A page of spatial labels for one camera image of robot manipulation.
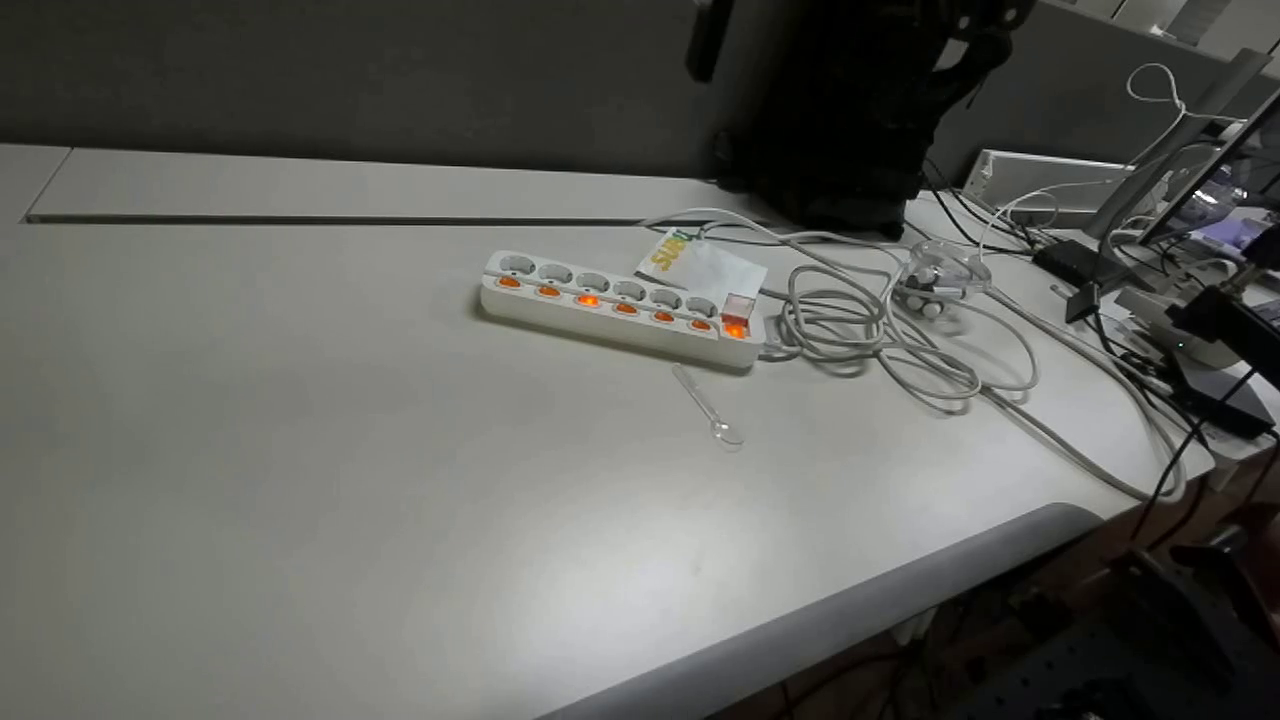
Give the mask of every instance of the electronic device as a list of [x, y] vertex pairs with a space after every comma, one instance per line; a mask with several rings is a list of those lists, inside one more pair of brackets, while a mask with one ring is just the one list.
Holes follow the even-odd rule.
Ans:
[[485, 315], [600, 346], [747, 372], [765, 350], [752, 295], [679, 291], [527, 253], [495, 253], [479, 274]]
[[1167, 352], [1163, 381], [1171, 388], [1171, 404], [1201, 417], [1203, 423], [1215, 423], [1246, 442], [1257, 442], [1274, 428], [1274, 411], [1264, 408], [1264, 402], [1247, 385], [1237, 388], [1234, 372], [1215, 372], [1180, 352]]
[[1198, 243], [1246, 258], [1280, 213], [1280, 94], [1203, 165], [1146, 233], [1146, 243]]

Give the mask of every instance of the wall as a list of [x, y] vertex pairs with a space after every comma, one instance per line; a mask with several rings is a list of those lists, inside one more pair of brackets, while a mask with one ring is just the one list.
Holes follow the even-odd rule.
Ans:
[[1201, 47], [1213, 55], [1234, 55], [1237, 47], [1278, 47], [1280, 42], [1280, 0], [1230, 0], [1225, 15], [1203, 32]]
[[[1054, 6], [1042, 6], [1012, 44], [1012, 60], [938, 132], [934, 156], [950, 180], [962, 180], [982, 150], [1131, 159], [1171, 121], [1171, 107], [1123, 95], [1135, 65], [1167, 65], [1192, 107], [1203, 107], [1201, 95], [1225, 72], [1225, 60], [1203, 54]], [[1267, 88], [1252, 85], [1234, 111], [1259, 107]]]
[[791, 0], [3, 0], [0, 142], [693, 173]]

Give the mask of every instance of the small white object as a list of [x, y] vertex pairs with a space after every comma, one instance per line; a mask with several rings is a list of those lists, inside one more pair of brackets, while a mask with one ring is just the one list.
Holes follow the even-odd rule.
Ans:
[[688, 402], [707, 417], [712, 442], [739, 449], [739, 446], [746, 446], [746, 432], [733, 428], [733, 423], [719, 417], [719, 408], [715, 408], [712, 395], [693, 381], [693, 372], [688, 372], [688, 367], [674, 367], [674, 376], [677, 376], [677, 385], [688, 391]]
[[495, 253], [479, 276], [485, 315], [747, 372], [765, 350], [755, 302], [730, 312], [697, 291], [610, 276], [527, 253]]
[[700, 291], [715, 303], [730, 295], [759, 295], [759, 285], [770, 276], [765, 264], [752, 264], [719, 243], [700, 243], [679, 233], [659, 236], [636, 274], [656, 285]]

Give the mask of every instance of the power strip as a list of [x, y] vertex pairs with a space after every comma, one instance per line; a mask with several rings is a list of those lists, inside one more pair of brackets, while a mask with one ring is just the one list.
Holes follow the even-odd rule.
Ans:
[[747, 372], [765, 350], [755, 302], [707, 295], [610, 276], [527, 253], [495, 253], [479, 276], [485, 315], [587, 337], [656, 355]]

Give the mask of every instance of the desk surface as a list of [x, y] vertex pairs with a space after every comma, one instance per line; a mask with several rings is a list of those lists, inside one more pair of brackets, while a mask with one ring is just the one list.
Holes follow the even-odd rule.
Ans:
[[[664, 361], [479, 321], [495, 250], [634, 268], [647, 236], [3, 226], [0, 717], [540, 717], [1033, 511], [1127, 507], [883, 372], [700, 372], [724, 449]], [[1029, 408], [1154, 484], [1127, 395], [1029, 337]]]

